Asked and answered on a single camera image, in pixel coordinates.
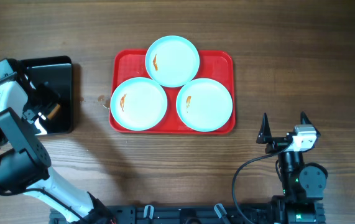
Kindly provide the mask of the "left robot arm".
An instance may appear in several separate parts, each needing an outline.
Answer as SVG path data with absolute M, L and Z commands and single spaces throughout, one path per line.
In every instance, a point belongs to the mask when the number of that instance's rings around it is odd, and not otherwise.
M 26 195 L 61 214 L 67 223 L 116 223 L 89 192 L 76 188 L 53 167 L 38 140 L 41 121 L 55 120 L 66 104 L 56 89 L 35 83 L 32 69 L 13 58 L 0 60 L 0 196 Z

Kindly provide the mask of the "orange green sponge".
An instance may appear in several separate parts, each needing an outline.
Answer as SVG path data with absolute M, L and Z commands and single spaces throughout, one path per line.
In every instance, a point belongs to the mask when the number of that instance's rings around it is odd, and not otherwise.
M 59 104 L 56 104 L 53 109 L 50 111 L 50 113 L 46 116 L 47 119 L 53 119 L 57 113 L 60 111 L 61 106 Z

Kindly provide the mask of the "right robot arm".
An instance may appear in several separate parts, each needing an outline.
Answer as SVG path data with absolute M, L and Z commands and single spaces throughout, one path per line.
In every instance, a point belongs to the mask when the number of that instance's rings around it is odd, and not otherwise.
M 305 163 L 303 154 L 315 147 L 320 132 L 302 112 L 300 124 L 285 137 L 273 137 L 266 114 L 256 140 L 265 144 L 265 153 L 275 155 L 277 171 L 282 183 L 283 195 L 273 196 L 267 205 L 268 223 L 316 223 L 326 222 L 320 200 L 326 188 L 327 170 L 314 162 Z

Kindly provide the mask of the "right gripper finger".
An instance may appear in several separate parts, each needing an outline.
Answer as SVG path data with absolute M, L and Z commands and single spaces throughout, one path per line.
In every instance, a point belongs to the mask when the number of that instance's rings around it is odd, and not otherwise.
M 270 142 L 272 142 L 272 134 L 269 126 L 267 113 L 264 113 L 262 117 L 262 124 L 260 126 L 260 130 L 257 135 L 256 143 L 267 144 Z
M 311 125 L 315 129 L 316 135 L 320 136 L 319 130 L 317 130 L 317 128 L 312 124 L 312 122 L 309 120 L 308 116 L 306 115 L 306 113 L 304 111 L 302 111 L 300 113 L 300 121 L 301 121 L 301 124 Z

